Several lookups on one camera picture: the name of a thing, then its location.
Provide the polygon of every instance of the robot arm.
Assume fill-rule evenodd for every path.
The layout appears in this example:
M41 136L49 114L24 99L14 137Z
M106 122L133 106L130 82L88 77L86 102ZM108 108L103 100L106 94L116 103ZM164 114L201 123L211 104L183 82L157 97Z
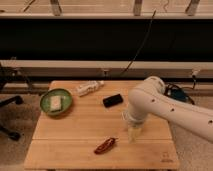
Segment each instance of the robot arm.
M158 77L149 77L133 88L123 113L126 121L140 125L152 113L213 142L213 110L173 100L163 95L164 91L165 84Z

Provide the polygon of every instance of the red object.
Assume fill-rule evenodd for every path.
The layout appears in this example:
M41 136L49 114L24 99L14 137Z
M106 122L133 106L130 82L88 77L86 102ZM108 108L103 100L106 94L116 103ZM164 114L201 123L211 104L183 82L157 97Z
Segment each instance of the red object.
M112 147L114 146L115 142L116 142L117 138L109 138L107 139L103 144L101 144L100 146L98 146L95 150L94 153L95 154L103 154L106 151L112 149Z

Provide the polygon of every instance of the wooden tabletop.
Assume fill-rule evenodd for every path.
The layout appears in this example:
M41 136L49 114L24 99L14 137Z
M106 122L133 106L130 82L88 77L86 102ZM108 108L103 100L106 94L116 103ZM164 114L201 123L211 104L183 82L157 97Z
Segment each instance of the wooden tabletop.
M83 97L76 86L85 81L54 81L50 89L67 89L73 105L62 116L41 113L25 160L26 169L177 169L179 161L167 121L149 114L137 141L128 140L122 111L128 91L139 81L105 81L104 87ZM105 108L102 99L120 93L122 104ZM118 138L109 152L94 149Z

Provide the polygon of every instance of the black phone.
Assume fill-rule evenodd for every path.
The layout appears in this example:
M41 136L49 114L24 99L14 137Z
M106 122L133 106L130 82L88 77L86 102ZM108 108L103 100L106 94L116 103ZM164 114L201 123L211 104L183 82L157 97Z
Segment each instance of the black phone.
M116 94L114 96L110 96L103 99L103 104L105 107L111 107L122 102L123 98L120 94Z

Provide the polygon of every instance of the green bowl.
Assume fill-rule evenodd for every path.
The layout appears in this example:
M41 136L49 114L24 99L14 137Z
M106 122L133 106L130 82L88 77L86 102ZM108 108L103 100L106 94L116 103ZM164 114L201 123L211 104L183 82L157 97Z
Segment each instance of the green bowl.
M59 111L50 111L50 98L52 96L61 96L61 110ZM53 89L45 93L40 101L41 110L49 116L57 116L65 112L72 104L72 96L69 91L65 89Z

